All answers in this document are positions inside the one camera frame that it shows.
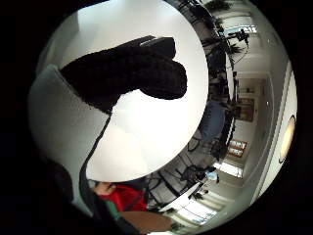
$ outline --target black glove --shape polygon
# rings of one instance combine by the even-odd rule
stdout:
[[[135,46],[122,44],[82,56],[62,68],[61,74],[86,103],[106,113],[121,94],[136,89],[159,99],[183,97],[187,91],[184,67],[168,58],[173,50],[167,56],[157,52],[164,44],[171,44],[175,51],[174,40],[165,38],[157,44],[145,38],[130,41]]]

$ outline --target light fixture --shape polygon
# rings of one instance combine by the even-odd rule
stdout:
[[[279,158],[279,162],[280,164],[283,163],[283,161],[285,160],[287,153],[290,149],[291,146],[291,140],[293,137],[293,133],[294,133],[294,127],[295,127],[295,117],[291,116],[291,119],[288,123],[285,135],[284,135],[284,139],[283,139],[283,144],[282,144],[282,149],[281,149],[281,155]]]

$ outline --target desk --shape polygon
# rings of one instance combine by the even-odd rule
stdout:
[[[227,82],[228,82],[228,90],[229,90],[229,98],[232,100],[234,97],[234,77],[233,77],[233,70],[230,62],[230,58],[225,53],[226,56],[226,76],[227,76]]]
[[[160,209],[159,212],[166,212],[167,210],[171,208],[180,210],[186,207],[189,204],[189,200],[190,200],[188,197],[191,196],[195,192],[195,190],[198,188],[199,185],[200,183],[198,182],[193,187],[188,189],[184,194],[182,194],[177,199],[175,199],[173,202],[166,205],[164,208]]]
[[[88,162],[87,177],[97,181],[126,181],[147,175],[175,158],[195,133],[201,120],[208,87],[208,72],[201,42],[188,21],[175,8],[162,0],[114,0],[83,8],[69,16],[54,32],[40,56],[37,74],[47,65],[62,68],[88,53],[109,49],[135,38],[173,37],[176,44],[174,61],[182,64],[188,77],[188,90],[181,99],[166,101],[145,95],[140,90],[123,95],[114,106],[111,121]],[[79,128],[80,141],[101,129],[92,123],[99,117],[67,112],[68,117],[81,117],[73,126],[63,123],[53,131],[63,133]],[[84,131],[86,123],[89,129]],[[68,156],[81,156],[90,149],[67,149]]]

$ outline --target framed picture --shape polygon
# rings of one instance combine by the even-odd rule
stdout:
[[[227,154],[237,158],[241,158],[244,154],[246,145],[247,145],[246,141],[232,139],[228,146]]]

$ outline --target red shirt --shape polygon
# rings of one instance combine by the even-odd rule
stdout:
[[[145,202],[144,191],[138,191],[127,185],[116,185],[115,190],[105,196],[100,195],[102,199],[110,200],[115,203],[119,212],[123,212],[129,205],[134,204],[128,208],[128,211],[147,211],[147,202]]]

